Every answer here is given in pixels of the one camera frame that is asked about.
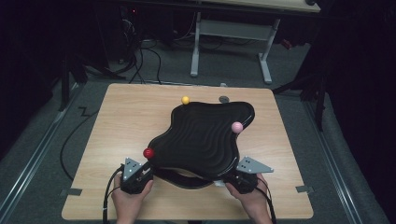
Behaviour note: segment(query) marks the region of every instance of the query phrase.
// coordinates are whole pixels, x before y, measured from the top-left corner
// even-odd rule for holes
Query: person's right hand
[[[140,194],[128,194],[120,189],[121,177],[114,177],[114,191],[111,194],[117,213],[117,224],[133,224],[139,215],[143,200],[152,188],[150,180]]]
[[[265,184],[265,181],[262,174],[257,174],[257,177],[261,179]],[[257,188],[261,189],[263,192],[267,192],[267,186],[258,180]],[[240,194],[238,190],[230,183],[225,184],[228,191],[230,191],[231,195],[233,195],[236,199],[238,199],[242,206],[244,207],[247,215],[254,221],[256,224],[270,224],[272,220],[267,210],[267,200],[262,195],[261,192],[254,189],[250,193]]]

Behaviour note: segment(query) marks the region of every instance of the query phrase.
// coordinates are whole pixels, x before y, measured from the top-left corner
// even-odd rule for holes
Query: cable
[[[139,49],[139,51],[140,51],[140,59],[142,60],[142,62],[140,63],[138,68],[136,67],[136,72],[134,72],[134,75],[132,76],[131,80],[129,81],[129,84],[131,84],[134,81],[134,78],[137,76],[137,74],[139,74],[139,71],[143,66],[143,52],[142,52],[141,48]]]
[[[90,119],[91,117],[93,117],[93,115],[97,114],[99,112],[99,110],[93,112],[92,114],[90,114],[87,118],[85,118],[66,138],[66,140],[64,140],[64,144],[62,145],[62,149],[61,149],[61,153],[59,156],[59,160],[61,161],[61,166],[62,169],[64,170],[64,173],[67,175],[67,177],[69,177],[69,179],[71,181],[74,180],[74,178],[67,172],[66,167],[64,166],[64,148],[67,144],[67,142],[69,141],[69,139],[72,137],[72,135],[78,130],[78,128],[84,124],[88,119]]]
[[[184,39],[179,39],[178,41],[174,41],[174,44],[176,44],[176,45],[178,45],[178,46],[181,46],[181,47],[189,47],[189,46],[192,46],[192,45],[194,44],[194,40],[193,40],[193,39],[190,39],[190,38],[192,38],[192,37],[193,37],[193,35],[192,35],[192,36],[189,36],[189,37],[186,37],[186,38],[184,38]],[[180,43],[178,43],[178,42],[181,42],[181,41],[185,41],[185,42],[189,41],[189,43],[188,43],[188,44],[180,44]]]
[[[260,178],[257,178],[257,179],[260,180],[265,185],[265,187],[267,187],[267,189],[268,189],[268,185],[263,180],[261,180]],[[276,224],[276,215],[275,215],[275,211],[274,211],[274,206],[272,204],[272,196],[271,196],[270,189],[268,189],[268,194],[270,195],[269,197],[262,189],[259,189],[257,187],[255,187],[255,189],[258,190],[267,200],[268,206],[270,207],[272,222],[273,222],[273,224]]]
[[[210,38],[210,37],[207,37],[206,39],[209,39],[209,40],[211,40],[211,39],[216,39],[216,38],[214,38],[214,37],[212,37],[212,38]],[[202,44],[200,44],[199,46],[200,46],[200,48],[202,48],[202,49],[209,49],[209,50],[214,50],[214,49],[218,49],[218,48],[220,48],[222,45],[223,45],[223,40],[224,40],[224,38],[220,38],[220,42],[219,42],[219,44],[217,45],[217,46],[215,46],[214,48],[206,48],[206,47],[204,47]]]
[[[107,201],[108,201],[108,196],[110,195],[113,190],[108,192],[110,190],[111,182],[113,181],[114,177],[117,175],[118,172],[121,172],[123,170],[124,165],[122,164],[119,169],[117,169],[113,175],[110,177],[107,183],[106,187],[106,192],[105,192],[105,198],[103,199],[103,224],[109,224],[108,218],[107,218]]]
[[[114,188],[113,190],[111,190],[111,191],[107,194],[107,198],[111,195],[111,193],[113,193],[114,190],[120,189],[120,188],[121,188],[121,187],[116,187],[116,188]]]
[[[226,38],[223,41],[226,44],[239,45],[239,46],[245,46],[245,45],[254,44],[254,43],[259,42],[259,40],[254,40],[254,39],[245,40],[245,42],[243,42],[243,43],[238,43],[238,42],[232,41],[232,40],[236,40],[236,39],[239,39],[239,38]]]
[[[128,25],[128,27],[125,27],[124,25],[122,25],[122,29],[124,30],[123,33],[125,35],[126,46],[129,46],[130,45],[130,35],[135,35],[134,25],[126,19],[122,19],[122,22],[125,22]]]
[[[143,79],[143,77],[140,75],[139,71],[136,71],[136,72],[137,72],[137,75],[139,76],[140,84],[146,84],[145,79]]]
[[[126,50],[127,55],[125,56],[125,58],[126,58],[125,61],[127,61],[128,64],[125,67],[121,68],[120,70],[117,70],[117,71],[114,71],[114,72],[109,71],[111,77],[117,77],[117,75],[119,75],[121,73],[124,73],[124,72],[130,70],[131,68],[133,68],[134,64],[136,63],[136,57],[134,56],[134,51],[141,47],[140,46],[141,45],[140,38],[141,38],[141,35],[142,35],[142,32],[143,32],[141,27],[140,26],[137,26],[137,27],[135,26],[136,21],[130,22],[128,20],[122,20],[122,22],[125,22],[125,23],[128,24],[127,33],[130,33],[131,28],[134,28],[132,30],[132,35],[133,35],[134,40],[130,41],[130,38],[129,38],[128,34],[124,32],[124,34],[126,35],[126,38],[127,38],[127,50]],[[85,70],[86,70],[87,73],[90,73],[90,74],[93,74],[93,75],[96,75],[96,76],[108,75],[108,74],[103,74],[101,72],[98,73],[98,72],[92,71],[91,69],[89,69],[87,67],[85,67]]]
[[[158,70],[157,70],[157,80],[158,80],[158,83],[160,83],[160,85],[162,85],[162,83],[161,83],[161,81],[160,81],[161,56],[160,56],[157,52],[155,52],[154,50],[152,50],[152,49],[145,49],[145,50],[149,50],[149,51],[155,53],[155,54],[157,55],[157,57],[158,57],[159,65],[158,65]]]
[[[158,83],[158,81],[155,81],[155,80],[146,80],[146,82],[147,83],[153,83],[153,84],[160,84],[160,83]],[[203,86],[203,85],[197,85],[197,84],[182,83],[182,82],[171,82],[171,81],[161,81],[161,83],[162,84],[166,84],[166,85],[177,85],[177,86]]]
[[[192,26],[194,25],[196,14],[197,14],[197,13],[194,12],[194,15],[192,16],[192,21],[191,21],[190,29],[187,31],[187,33],[184,34],[181,38],[175,39],[174,41],[182,40],[182,39],[189,38],[189,37],[193,36],[193,35],[190,35],[190,32],[191,32],[191,30],[192,30]]]

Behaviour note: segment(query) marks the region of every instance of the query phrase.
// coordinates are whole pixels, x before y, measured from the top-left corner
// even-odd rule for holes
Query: wooden table
[[[101,219],[108,179],[125,157],[145,162],[149,141],[170,126],[172,110],[187,95],[192,102],[219,104],[220,96],[245,101],[255,108],[255,119],[239,134],[241,157],[249,156],[275,169],[264,174],[272,192],[277,218],[311,218],[313,211],[303,186],[290,141],[274,95],[267,89],[112,84],[93,126],[62,216],[65,219]],[[109,218],[116,218],[111,198]],[[226,188],[180,189],[154,177],[139,219],[205,220],[247,219],[242,206]]]

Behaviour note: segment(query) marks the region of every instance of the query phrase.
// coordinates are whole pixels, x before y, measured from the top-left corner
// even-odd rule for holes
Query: gray carpet
[[[191,46],[175,45],[172,49],[158,44],[153,50],[161,56],[160,79],[162,83],[185,83],[194,85],[219,86],[226,83],[230,87],[251,87],[274,89],[294,79],[309,46],[286,50],[274,45],[268,57],[274,83],[265,85],[262,81],[257,52],[262,43],[250,45],[222,45],[219,49],[201,51],[199,76],[190,77]],[[206,44],[213,48],[216,43]],[[143,66],[140,75],[144,81],[156,81],[159,65],[158,57],[149,50],[143,50]],[[122,65],[112,64],[112,69]],[[129,80],[134,69],[124,74]],[[100,221],[65,221],[61,212],[65,197],[63,189],[71,186],[60,164],[60,153],[66,138],[87,117],[81,116],[85,107],[86,114],[92,114],[100,108],[106,87],[115,80],[90,76],[88,83],[75,102],[70,105],[58,132],[49,144],[49,151],[37,169],[26,191],[22,194],[8,223],[100,223]],[[0,200],[3,202],[17,181],[19,174],[39,145],[45,131],[58,114],[60,106],[60,85],[54,89],[55,96],[36,116],[21,135],[18,142],[0,162]],[[307,105],[300,101],[295,91],[276,96],[282,119],[293,148],[296,160],[305,184],[314,192],[309,198],[314,209],[314,216],[308,220],[279,220],[278,223],[350,223],[347,213],[339,199],[331,173],[322,152],[316,126],[307,112]],[[94,124],[95,116],[87,119],[70,137],[64,147],[64,165],[74,175],[81,159]],[[351,195],[356,202],[362,223],[388,223],[374,195],[367,187],[359,167],[350,155],[347,144],[338,127],[329,99],[323,117],[323,135],[332,150]]]

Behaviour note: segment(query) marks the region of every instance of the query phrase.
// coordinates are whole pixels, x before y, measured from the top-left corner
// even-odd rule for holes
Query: yellow ball
[[[182,103],[183,105],[187,105],[189,102],[190,102],[190,98],[189,98],[188,96],[183,96],[183,97],[181,98],[181,103]]]

